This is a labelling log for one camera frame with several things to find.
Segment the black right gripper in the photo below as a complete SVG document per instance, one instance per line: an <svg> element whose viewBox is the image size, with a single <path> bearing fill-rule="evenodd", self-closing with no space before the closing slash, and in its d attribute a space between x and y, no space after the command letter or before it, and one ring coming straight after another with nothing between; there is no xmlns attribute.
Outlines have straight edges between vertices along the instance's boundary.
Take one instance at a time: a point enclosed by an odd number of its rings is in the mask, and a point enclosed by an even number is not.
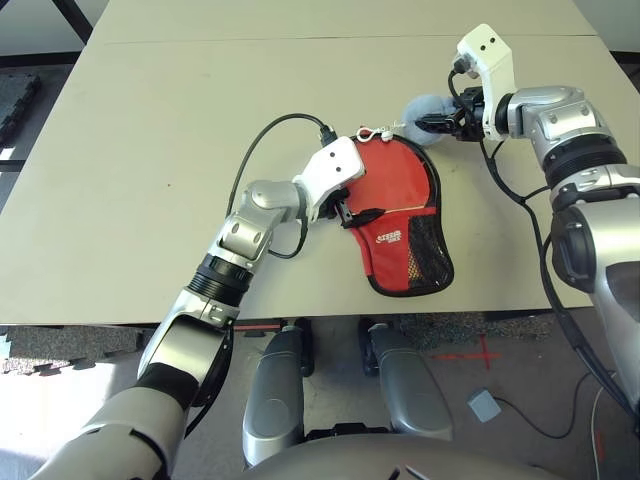
<svg viewBox="0 0 640 480"><path fill-rule="evenodd" d="M466 88L453 96L455 113L426 114L414 121L416 127L425 132L453 132L463 142L480 142L484 138L483 113L484 93L482 88Z"/></svg>

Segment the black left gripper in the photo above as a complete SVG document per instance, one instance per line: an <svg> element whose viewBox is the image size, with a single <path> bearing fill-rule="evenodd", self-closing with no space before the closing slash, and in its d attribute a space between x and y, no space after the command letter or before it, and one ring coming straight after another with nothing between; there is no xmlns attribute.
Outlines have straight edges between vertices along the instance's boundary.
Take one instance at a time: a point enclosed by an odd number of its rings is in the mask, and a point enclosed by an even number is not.
<svg viewBox="0 0 640 480"><path fill-rule="evenodd" d="M321 218L335 219L343 229L350 229L367 225L385 214L385 210L380 208L353 213L347 206L349 196L350 192L347 188L332 192L321 204Z"/></svg>

